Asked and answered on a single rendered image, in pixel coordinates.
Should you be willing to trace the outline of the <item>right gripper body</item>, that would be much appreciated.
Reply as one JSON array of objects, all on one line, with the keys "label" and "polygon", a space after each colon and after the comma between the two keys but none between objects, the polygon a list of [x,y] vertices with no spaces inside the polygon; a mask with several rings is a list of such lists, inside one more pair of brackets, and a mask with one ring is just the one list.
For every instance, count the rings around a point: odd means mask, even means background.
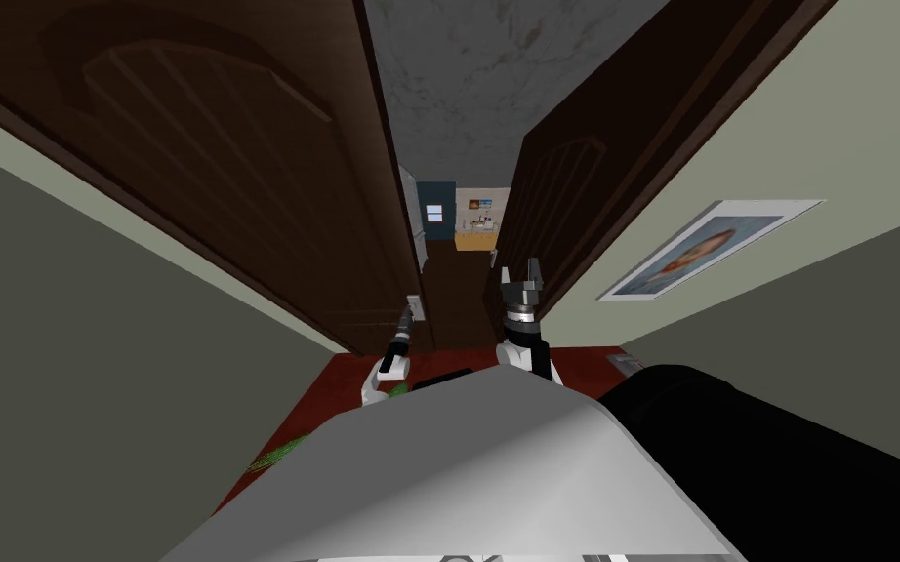
[{"label": "right gripper body", "polygon": [[503,303],[506,308],[514,308],[521,313],[532,314],[540,302],[543,289],[541,280],[501,283]]}]

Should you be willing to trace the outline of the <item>yellow table with items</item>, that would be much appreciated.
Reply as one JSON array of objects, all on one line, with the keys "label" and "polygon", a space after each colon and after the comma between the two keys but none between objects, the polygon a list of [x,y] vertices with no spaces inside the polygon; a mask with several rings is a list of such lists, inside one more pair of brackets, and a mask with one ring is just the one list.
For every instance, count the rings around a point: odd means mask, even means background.
[{"label": "yellow table with items", "polygon": [[491,252],[498,239],[499,225],[492,221],[464,220],[455,231],[454,243],[459,252]]}]

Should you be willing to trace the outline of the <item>dark brown door leaf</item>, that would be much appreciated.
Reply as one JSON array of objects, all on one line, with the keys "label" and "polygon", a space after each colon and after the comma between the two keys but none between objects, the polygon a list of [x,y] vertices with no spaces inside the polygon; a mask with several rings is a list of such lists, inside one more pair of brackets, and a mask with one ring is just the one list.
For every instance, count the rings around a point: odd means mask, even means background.
[{"label": "dark brown door leaf", "polygon": [[357,355],[421,273],[364,0],[0,0],[0,126]]},{"label": "dark brown door leaf", "polygon": [[544,316],[837,0],[667,0],[523,138],[497,267]]}]

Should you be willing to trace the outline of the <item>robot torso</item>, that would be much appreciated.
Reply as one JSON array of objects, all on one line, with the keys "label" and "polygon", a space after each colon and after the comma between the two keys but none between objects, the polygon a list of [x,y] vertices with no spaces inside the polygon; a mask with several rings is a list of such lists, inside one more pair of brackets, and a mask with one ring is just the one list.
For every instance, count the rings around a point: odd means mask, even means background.
[{"label": "robot torso", "polygon": [[336,415],[160,562],[747,562],[599,402],[500,365]]}]

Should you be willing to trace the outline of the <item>white framed portrait picture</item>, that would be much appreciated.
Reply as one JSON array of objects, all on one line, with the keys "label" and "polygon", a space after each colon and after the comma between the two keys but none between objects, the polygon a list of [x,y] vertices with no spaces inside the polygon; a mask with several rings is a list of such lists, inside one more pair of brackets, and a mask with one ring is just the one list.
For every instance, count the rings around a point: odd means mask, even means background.
[{"label": "white framed portrait picture", "polygon": [[822,199],[715,201],[597,298],[600,301],[656,300],[823,202]]}]

